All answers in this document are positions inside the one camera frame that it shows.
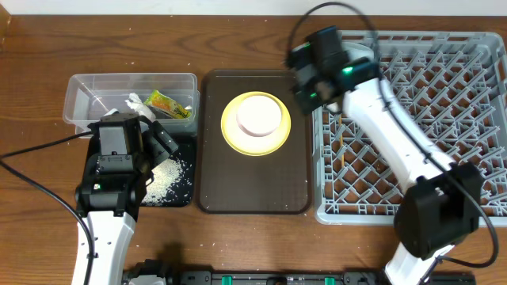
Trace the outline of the white tissue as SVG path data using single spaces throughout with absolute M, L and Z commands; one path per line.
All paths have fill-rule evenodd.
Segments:
M 129 93 L 128 99 L 125 101 L 127 106 L 140 116 L 145 116 L 150 121 L 156 120 L 156 115 L 146 106 L 139 98 L 137 93 Z

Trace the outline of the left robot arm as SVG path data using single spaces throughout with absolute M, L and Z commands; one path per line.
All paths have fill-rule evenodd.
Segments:
M 89 124 L 92 137 L 75 191 L 78 252 L 74 284 L 119 284 L 153 170 L 178 145 L 157 121 L 113 112 Z

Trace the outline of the white rice pile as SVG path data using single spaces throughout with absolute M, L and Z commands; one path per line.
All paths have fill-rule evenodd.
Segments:
M 142 205 L 147 207 L 183 207 L 193 193 L 192 165 L 179 158 L 167 159 L 153 169 L 154 180 L 147 186 Z

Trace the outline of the pink bowl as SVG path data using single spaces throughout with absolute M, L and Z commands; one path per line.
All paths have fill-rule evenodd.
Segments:
M 272 134 L 281 124 L 279 104 L 269 96 L 253 95 L 238 106 L 236 121 L 239 128 L 253 137 Z

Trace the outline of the green orange snack wrapper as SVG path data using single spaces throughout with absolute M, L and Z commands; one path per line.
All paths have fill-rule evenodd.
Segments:
M 187 119 L 192 115 L 190 109 L 183 107 L 177 101 L 160 93 L 158 90 L 154 90 L 143 104 L 166 114 L 172 119 Z

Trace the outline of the white paper cup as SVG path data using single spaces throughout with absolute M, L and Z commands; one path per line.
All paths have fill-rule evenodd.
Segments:
M 341 115 L 342 109 L 338 102 L 332 102 L 325 106 L 325 108 L 328 110 L 329 113 L 333 115 Z

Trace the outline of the light blue bowl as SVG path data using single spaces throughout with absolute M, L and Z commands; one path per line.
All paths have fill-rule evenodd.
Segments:
M 347 52 L 350 61 L 354 61 L 361 58 L 367 58 L 370 61 L 375 59 L 374 51 L 362 44 L 353 42 L 343 42 L 342 48 Z

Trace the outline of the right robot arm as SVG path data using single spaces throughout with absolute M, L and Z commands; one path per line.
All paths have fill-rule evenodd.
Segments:
M 404 198 L 394 218 L 400 243 L 384 274 L 392 284 L 425 282 L 485 215 L 478 168 L 457 164 L 427 138 L 395 99 L 377 58 L 351 61 L 344 51 L 301 48 L 287 53 L 286 64 L 304 113 L 337 104 L 391 167 Z

